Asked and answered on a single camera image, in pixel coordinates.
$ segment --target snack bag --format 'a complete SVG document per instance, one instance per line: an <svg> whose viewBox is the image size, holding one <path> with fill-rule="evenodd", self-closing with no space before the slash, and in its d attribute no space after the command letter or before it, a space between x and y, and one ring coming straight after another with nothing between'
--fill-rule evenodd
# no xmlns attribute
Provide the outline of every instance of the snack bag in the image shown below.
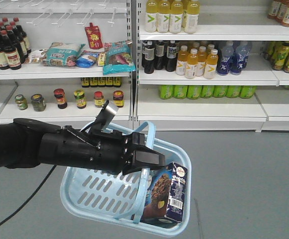
<svg viewBox="0 0 289 239"><path fill-rule="evenodd" d="M89 48L100 49L102 48L101 33L98 26L94 26L90 22L90 26L85 27Z"/></svg>
<svg viewBox="0 0 289 239"><path fill-rule="evenodd" d="M130 48L126 44L113 44L106 53L103 74L135 71L130 55Z"/></svg>

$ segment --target yellow juice bottle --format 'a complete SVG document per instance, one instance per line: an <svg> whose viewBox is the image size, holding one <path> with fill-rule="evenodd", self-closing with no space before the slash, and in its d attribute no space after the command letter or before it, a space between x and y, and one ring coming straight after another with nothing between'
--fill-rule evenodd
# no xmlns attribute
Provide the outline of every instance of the yellow juice bottle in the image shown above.
<svg viewBox="0 0 289 239"><path fill-rule="evenodd" d="M170 14L170 33L181 32L183 20L183 3L181 0L175 0L171 4L171 14Z"/></svg>
<svg viewBox="0 0 289 239"><path fill-rule="evenodd" d="M166 33L169 30L171 5L168 0L161 0L158 4L157 30Z"/></svg>
<svg viewBox="0 0 289 239"><path fill-rule="evenodd" d="M158 3L155 0L148 0L145 9L145 30L147 32L156 31L158 13Z"/></svg>

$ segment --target green can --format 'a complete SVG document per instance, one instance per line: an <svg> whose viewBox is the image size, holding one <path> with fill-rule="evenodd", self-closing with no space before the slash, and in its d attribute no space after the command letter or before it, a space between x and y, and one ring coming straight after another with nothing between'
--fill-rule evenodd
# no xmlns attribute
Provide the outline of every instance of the green can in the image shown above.
<svg viewBox="0 0 289 239"><path fill-rule="evenodd" d="M162 100L167 100L173 96L173 85L161 85L159 86L159 95Z"/></svg>
<svg viewBox="0 0 289 239"><path fill-rule="evenodd" d="M173 90L173 97L176 99L184 99L188 93L188 86L175 85Z"/></svg>
<svg viewBox="0 0 289 239"><path fill-rule="evenodd" d="M200 97L202 86L189 86L187 98L196 100Z"/></svg>
<svg viewBox="0 0 289 239"><path fill-rule="evenodd" d="M211 98L213 96L215 86L203 86L200 96L202 98Z"/></svg>
<svg viewBox="0 0 289 239"><path fill-rule="evenodd" d="M228 86L226 97L228 98L237 98L239 96L241 86Z"/></svg>
<svg viewBox="0 0 289 239"><path fill-rule="evenodd" d="M256 86L242 86L239 97L243 99L252 98L256 90Z"/></svg>
<svg viewBox="0 0 289 239"><path fill-rule="evenodd" d="M224 97L227 93L228 86L215 86L213 97L220 98Z"/></svg>

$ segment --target soy sauce bottle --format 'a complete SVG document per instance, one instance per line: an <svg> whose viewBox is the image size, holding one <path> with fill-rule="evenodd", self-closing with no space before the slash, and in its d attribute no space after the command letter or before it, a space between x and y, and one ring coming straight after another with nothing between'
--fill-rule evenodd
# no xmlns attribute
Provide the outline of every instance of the soy sauce bottle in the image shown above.
<svg viewBox="0 0 289 239"><path fill-rule="evenodd" d="M170 41L167 51L166 70L169 72L175 71L177 62L177 46L175 41Z"/></svg>

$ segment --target basket hole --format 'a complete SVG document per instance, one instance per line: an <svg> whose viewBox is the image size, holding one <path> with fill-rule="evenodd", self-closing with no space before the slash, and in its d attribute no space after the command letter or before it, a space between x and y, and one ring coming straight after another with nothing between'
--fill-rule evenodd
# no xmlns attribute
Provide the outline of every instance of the basket hole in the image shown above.
<svg viewBox="0 0 289 239"><path fill-rule="evenodd" d="M109 211L114 203L115 203L115 199L111 199L111 201L109 202L108 206L105 209Z"/></svg>
<svg viewBox="0 0 289 239"><path fill-rule="evenodd" d="M87 184L92 180L92 175L89 175L89 177L83 182L83 186L87 186Z"/></svg>
<svg viewBox="0 0 289 239"><path fill-rule="evenodd" d="M119 213L120 213L120 214L121 214L121 213L124 213L124 211L125 211L125 209L127 208L127 206L128 206L128 203L124 203L123 206L122 206L122 208L120 209Z"/></svg>
<svg viewBox="0 0 289 239"><path fill-rule="evenodd" d="M107 185L104 187L103 191L104 191L104 192L108 191L108 189L109 189L109 187L110 187L111 185L112 185L112 182L109 181L109 182L107 183Z"/></svg>
<svg viewBox="0 0 289 239"><path fill-rule="evenodd" d="M116 192L116 195L119 196L119 195L122 193L122 191L123 191L124 188L125 188L125 186L124 186L124 185L121 185L120 188L119 188L119 190Z"/></svg>
<svg viewBox="0 0 289 239"><path fill-rule="evenodd" d="M108 198L108 197L105 197L105 198L103 199L103 201L101 202L101 204L99 205L99 208L102 209L102 208L105 206L105 204L107 203L108 200L109 200L109 198Z"/></svg>
<svg viewBox="0 0 289 239"><path fill-rule="evenodd" d="M119 207L120 207L121 204L122 204L121 201L118 201L118 202L116 203L116 205L115 205L114 208L113 208L113 212L114 212L114 213L116 213L116 211L118 211L118 209L119 209Z"/></svg>
<svg viewBox="0 0 289 239"><path fill-rule="evenodd" d="M102 179L96 189L99 190L104 184L105 184L105 179Z"/></svg>
<svg viewBox="0 0 289 239"><path fill-rule="evenodd" d="M92 193L88 198L87 200L85 201L85 206L88 206L89 203L91 202L91 200L95 197L95 194Z"/></svg>
<svg viewBox="0 0 289 239"><path fill-rule="evenodd" d="M137 188L133 189L133 191L130 193L129 198L132 199L136 195L137 192L138 192Z"/></svg>
<svg viewBox="0 0 289 239"><path fill-rule="evenodd" d="M91 204L91 206L94 208L96 207L96 205L98 204L98 202L100 201L101 199L101 195L97 196L97 198L94 200L94 202Z"/></svg>
<svg viewBox="0 0 289 239"><path fill-rule="evenodd" d="M78 199L77 203L80 204L82 203L82 201L86 198L86 196L88 195L87 192L84 192L81 197Z"/></svg>
<svg viewBox="0 0 289 239"><path fill-rule="evenodd" d="M99 181L99 178L95 178L94 181L90 184L90 188L93 188L95 184Z"/></svg>
<svg viewBox="0 0 289 239"><path fill-rule="evenodd" d="M123 193L123 197L124 197L124 198L128 195L128 193L130 192L130 190L131 190L131 187L128 186L127 189L125 190L125 192Z"/></svg>

